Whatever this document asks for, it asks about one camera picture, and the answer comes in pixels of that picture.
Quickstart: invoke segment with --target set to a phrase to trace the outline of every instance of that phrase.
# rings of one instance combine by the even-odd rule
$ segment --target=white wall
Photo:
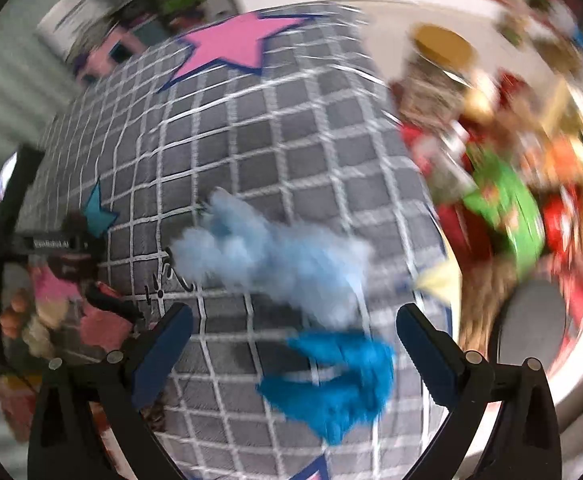
[[[75,96],[63,66],[35,36],[58,0],[9,0],[0,12],[0,168],[19,143],[36,143]]]

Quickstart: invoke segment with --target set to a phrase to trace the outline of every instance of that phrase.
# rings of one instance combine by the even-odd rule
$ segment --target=pink block
[[[110,57],[109,53],[121,43],[134,54],[140,54],[147,50],[147,47],[123,27],[114,27],[100,46],[92,49],[89,53],[88,62],[78,72],[78,79],[82,79],[85,74],[91,74],[95,77],[104,77],[113,72],[116,62]]]
[[[85,316],[80,319],[80,339],[89,346],[100,346],[107,352],[118,350],[132,331],[132,324],[112,312],[100,310],[85,302]]]

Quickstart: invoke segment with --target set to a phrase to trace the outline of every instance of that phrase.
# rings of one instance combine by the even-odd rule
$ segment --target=blue gripper pad
[[[465,370],[463,352],[447,333],[436,330],[414,303],[398,309],[396,332],[433,401],[452,410]]]
[[[148,333],[153,344],[144,349],[144,356],[132,373],[132,403],[135,408],[140,410],[156,400],[189,341],[193,326],[191,308],[184,303],[175,303]]]

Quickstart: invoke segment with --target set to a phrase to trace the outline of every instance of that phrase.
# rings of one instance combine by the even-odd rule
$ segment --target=gold lid
[[[414,30],[414,44],[420,54],[454,72],[470,68],[474,48],[455,32],[436,25],[423,24]]]

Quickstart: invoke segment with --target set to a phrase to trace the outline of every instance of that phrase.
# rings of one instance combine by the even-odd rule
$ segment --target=pink star
[[[313,16],[262,17],[257,12],[239,14],[222,23],[201,28],[180,39],[194,50],[160,91],[178,83],[193,72],[214,62],[224,62],[246,72],[260,74],[263,69],[265,40]]]

